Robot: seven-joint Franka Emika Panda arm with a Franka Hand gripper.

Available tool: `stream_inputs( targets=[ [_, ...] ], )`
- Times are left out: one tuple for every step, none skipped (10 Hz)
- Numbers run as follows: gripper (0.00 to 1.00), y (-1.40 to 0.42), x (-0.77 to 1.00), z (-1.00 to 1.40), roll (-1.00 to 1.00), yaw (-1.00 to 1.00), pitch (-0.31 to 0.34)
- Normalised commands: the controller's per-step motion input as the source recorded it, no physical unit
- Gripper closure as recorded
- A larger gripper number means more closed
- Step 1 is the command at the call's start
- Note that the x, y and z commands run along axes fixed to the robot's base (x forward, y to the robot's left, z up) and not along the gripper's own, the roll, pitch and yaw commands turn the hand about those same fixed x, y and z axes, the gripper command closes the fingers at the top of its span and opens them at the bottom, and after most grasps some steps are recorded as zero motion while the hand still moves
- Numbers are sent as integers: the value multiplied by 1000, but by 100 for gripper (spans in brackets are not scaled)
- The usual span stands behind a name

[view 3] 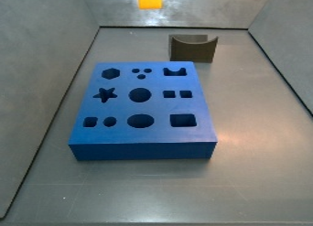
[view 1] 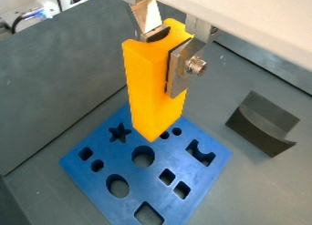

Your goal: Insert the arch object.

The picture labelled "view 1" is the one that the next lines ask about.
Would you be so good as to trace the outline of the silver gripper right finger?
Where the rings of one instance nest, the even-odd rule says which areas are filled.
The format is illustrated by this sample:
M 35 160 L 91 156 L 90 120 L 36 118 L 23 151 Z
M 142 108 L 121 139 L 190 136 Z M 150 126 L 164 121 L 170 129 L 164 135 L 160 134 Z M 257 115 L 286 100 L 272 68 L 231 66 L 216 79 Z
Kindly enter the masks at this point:
M 185 19 L 188 38 L 170 50 L 166 94 L 176 98 L 189 87 L 192 75 L 201 76 L 208 63 L 203 59 L 204 48 L 209 45 L 223 30 L 193 15 Z

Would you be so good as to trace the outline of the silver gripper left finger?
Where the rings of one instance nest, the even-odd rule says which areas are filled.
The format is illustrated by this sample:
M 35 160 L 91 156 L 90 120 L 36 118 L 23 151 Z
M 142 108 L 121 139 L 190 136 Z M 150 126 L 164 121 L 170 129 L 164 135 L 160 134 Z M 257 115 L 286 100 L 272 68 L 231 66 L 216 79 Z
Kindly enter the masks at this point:
M 124 0 L 129 4 L 129 16 L 132 18 L 137 39 L 152 43 L 164 39 L 170 27 L 162 22 L 157 0 Z

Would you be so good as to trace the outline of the white robot base equipment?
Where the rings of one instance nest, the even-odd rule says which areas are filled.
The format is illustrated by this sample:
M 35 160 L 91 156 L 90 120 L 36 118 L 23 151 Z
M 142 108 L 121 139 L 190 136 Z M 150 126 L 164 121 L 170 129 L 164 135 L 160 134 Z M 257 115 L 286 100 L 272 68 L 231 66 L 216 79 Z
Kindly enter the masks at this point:
M 0 40 L 87 0 L 0 0 Z

